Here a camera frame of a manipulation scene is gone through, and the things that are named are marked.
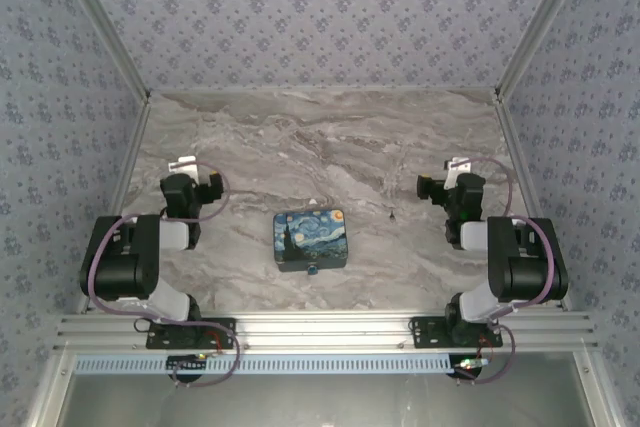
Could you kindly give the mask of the aluminium table edge rail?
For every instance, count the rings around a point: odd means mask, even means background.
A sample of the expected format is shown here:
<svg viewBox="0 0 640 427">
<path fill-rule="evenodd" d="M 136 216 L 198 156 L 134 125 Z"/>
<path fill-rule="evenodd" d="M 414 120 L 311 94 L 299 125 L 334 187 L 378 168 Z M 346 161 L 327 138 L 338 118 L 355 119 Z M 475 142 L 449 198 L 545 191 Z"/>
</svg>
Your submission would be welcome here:
<svg viewBox="0 0 640 427">
<path fill-rule="evenodd" d="M 415 350 L 409 321 L 416 311 L 233 313 L 248 354 L 400 353 Z M 61 319 L 51 344 L 76 353 L 122 353 L 145 348 L 147 327 L 123 316 L 98 313 Z M 600 349 L 588 314 L 552 308 L 522 310 L 501 320 L 514 334 L 518 353 Z"/>
</svg>

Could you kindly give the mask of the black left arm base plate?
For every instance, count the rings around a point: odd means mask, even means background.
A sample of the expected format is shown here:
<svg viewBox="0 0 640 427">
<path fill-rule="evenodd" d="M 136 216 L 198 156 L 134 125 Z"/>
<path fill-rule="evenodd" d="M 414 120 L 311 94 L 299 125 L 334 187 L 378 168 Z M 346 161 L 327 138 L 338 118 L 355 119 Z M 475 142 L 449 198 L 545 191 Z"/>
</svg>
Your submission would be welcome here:
<svg viewBox="0 0 640 427">
<path fill-rule="evenodd" d="M 231 350 L 234 341 L 226 331 L 214 328 L 211 323 L 222 325 L 236 333 L 234 317 L 205 317 L 205 326 L 178 326 L 152 323 L 147 334 L 146 348 L 150 350 Z"/>
</svg>

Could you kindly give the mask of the starry night painted tin box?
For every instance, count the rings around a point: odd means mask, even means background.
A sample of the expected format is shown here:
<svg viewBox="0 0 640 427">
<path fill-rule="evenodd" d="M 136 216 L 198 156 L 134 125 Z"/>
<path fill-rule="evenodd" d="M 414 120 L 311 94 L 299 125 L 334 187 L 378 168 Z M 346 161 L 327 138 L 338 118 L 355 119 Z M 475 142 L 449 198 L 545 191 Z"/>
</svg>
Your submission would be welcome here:
<svg viewBox="0 0 640 427">
<path fill-rule="evenodd" d="M 349 247 L 345 214 L 341 209 L 278 213 L 273 217 L 274 260 L 280 272 L 319 271 L 346 266 Z"/>
</svg>

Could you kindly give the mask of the aluminium table side rail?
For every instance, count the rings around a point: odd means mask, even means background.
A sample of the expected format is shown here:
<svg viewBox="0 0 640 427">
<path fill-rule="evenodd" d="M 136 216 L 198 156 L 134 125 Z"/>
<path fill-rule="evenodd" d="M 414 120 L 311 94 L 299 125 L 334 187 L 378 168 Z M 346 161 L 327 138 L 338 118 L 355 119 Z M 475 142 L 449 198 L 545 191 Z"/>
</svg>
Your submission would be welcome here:
<svg viewBox="0 0 640 427">
<path fill-rule="evenodd" d="M 507 219 L 489 235 L 489 283 L 494 296 L 515 311 L 564 299 L 569 276 L 553 222 L 541 216 L 534 199 L 514 123 L 503 103 L 496 110 L 510 164 L 501 168 L 507 181 Z"/>
<path fill-rule="evenodd" d="M 150 114 L 150 98 L 151 92 L 146 91 L 141 103 L 140 111 L 136 117 L 132 136 L 127 144 L 124 160 L 121 164 L 119 176 L 113 190 L 109 208 L 107 210 L 108 215 L 120 214 L 125 204 L 126 194 L 129 189 L 137 156 Z"/>
</svg>

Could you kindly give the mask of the grey metal panel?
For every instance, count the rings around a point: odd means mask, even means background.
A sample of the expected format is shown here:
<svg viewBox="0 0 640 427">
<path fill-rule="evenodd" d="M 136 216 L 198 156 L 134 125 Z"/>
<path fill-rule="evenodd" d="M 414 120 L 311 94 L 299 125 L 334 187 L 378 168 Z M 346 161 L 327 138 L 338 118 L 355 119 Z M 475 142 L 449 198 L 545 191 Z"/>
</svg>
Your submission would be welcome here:
<svg viewBox="0 0 640 427">
<path fill-rule="evenodd" d="M 571 377 L 238 376 L 183 389 L 165 376 L 77 376 L 59 427 L 594 427 Z"/>
</svg>

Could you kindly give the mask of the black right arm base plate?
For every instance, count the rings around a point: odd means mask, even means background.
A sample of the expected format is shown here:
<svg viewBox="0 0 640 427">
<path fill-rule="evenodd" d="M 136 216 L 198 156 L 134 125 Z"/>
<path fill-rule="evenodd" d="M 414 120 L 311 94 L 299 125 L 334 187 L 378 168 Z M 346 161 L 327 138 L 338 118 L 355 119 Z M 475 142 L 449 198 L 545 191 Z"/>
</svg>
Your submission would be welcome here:
<svg viewBox="0 0 640 427">
<path fill-rule="evenodd" d="M 502 347 L 503 339 L 480 323 L 449 322 L 444 317 L 413 317 L 408 322 L 416 349 Z"/>
</svg>

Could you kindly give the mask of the black controller board green light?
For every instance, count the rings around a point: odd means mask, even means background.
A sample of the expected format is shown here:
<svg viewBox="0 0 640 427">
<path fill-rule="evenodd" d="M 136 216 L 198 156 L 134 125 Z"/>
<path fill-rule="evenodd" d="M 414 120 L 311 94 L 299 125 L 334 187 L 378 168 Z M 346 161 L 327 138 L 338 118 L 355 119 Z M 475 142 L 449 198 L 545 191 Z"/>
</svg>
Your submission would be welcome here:
<svg viewBox="0 0 640 427">
<path fill-rule="evenodd" d="M 451 355 L 449 357 L 452 372 L 449 374 L 454 379 L 474 380 L 489 365 L 489 360 L 483 357 L 470 357 L 466 355 Z"/>
<path fill-rule="evenodd" d="M 165 361 L 165 369 L 170 373 L 204 371 L 207 366 L 207 358 L 201 355 L 170 355 Z"/>
</svg>

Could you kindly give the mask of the slanted aluminium frame post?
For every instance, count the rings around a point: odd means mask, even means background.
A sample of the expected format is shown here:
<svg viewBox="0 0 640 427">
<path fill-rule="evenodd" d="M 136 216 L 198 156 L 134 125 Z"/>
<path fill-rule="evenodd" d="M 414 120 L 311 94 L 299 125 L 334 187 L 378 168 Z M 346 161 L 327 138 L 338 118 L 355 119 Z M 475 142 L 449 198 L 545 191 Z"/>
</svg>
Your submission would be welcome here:
<svg viewBox="0 0 640 427">
<path fill-rule="evenodd" d="M 146 101 L 149 96 L 141 75 L 139 74 L 133 59 L 120 39 L 115 25 L 110 20 L 108 13 L 100 0 L 78 0 L 84 12 L 92 23 L 92 26 L 118 68 L 124 81 L 140 101 Z"/>
<path fill-rule="evenodd" d="M 505 103 L 512 95 L 565 1 L 540 0 L 500 81 L 496 85 L 496 98 L 500 103 Z"/>
</svg>

